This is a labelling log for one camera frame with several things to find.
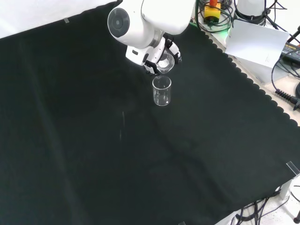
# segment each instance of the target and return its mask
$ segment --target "clear glass cup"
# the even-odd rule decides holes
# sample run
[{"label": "clear glass cup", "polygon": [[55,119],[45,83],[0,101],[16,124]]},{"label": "clear glass cup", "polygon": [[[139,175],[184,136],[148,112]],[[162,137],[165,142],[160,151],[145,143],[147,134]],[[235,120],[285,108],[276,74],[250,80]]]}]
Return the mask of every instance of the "clear glass cup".
[{"label": "clear glass cup", "polygon": [[175,65],[175,59],[174,57],[164,50],[164,53],[162,57],[160,58],[160,61],[157,62],[156,66],[157,69],[162,73],[166,74],[168,73]]},{"label": "clear glass cup", "polygon": [[171,79],[167,76],[157,76],[153,79],[153,99],[155,104],[164,106],[171,101]]}]

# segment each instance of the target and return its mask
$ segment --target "white paper sheet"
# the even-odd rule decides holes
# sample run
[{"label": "white paper sheet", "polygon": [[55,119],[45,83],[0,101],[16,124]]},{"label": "white paper sheet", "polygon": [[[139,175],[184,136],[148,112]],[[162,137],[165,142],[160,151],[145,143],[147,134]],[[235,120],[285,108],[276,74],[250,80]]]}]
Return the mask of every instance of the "white paper sheet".
[{"label": "white paper sheet", "polygon": [[239,20],[233,26],[226,39],[225,53],[272,68],[289,34]]},{"label": "white paper sheet", "polygon": [[0,0],[0,38],[116,0]]}]

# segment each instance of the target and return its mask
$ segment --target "table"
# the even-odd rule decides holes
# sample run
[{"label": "table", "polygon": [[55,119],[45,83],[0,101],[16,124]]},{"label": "table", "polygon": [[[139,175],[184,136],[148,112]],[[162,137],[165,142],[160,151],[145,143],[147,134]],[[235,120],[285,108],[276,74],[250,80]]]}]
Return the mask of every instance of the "table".
[{"label": "table", "polygon": [[[295,124],[204,35],[190,27],[176,38],[184,61],[161,108],[151,78],[103,32],[108,12],[1,41],[4,223],[213,224],[293,177]],[[269,164],[249,172],[245,155]]]}]

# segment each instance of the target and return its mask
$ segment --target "white backdrop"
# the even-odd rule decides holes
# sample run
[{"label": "white backdrop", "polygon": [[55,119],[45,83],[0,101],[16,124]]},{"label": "white backdrop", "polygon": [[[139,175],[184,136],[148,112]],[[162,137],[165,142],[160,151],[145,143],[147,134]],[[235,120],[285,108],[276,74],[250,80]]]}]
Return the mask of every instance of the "white backdrop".
[{"label": "white backdrop", "polygon": [[0,0],[0,38],[116,0]]}]

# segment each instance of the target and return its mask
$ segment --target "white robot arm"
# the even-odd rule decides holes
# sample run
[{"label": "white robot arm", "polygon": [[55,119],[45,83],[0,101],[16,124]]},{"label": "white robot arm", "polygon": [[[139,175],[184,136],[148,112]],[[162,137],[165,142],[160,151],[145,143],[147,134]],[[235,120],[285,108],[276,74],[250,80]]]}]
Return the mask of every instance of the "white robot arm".
[{"label": "white robot arm", "polygon": [[177,45],[169,39],[188,26],[195,0],[121,0],[108,16],[111,35],[128,45],[126,57],[152,74],[164,50],[181,61]]}]

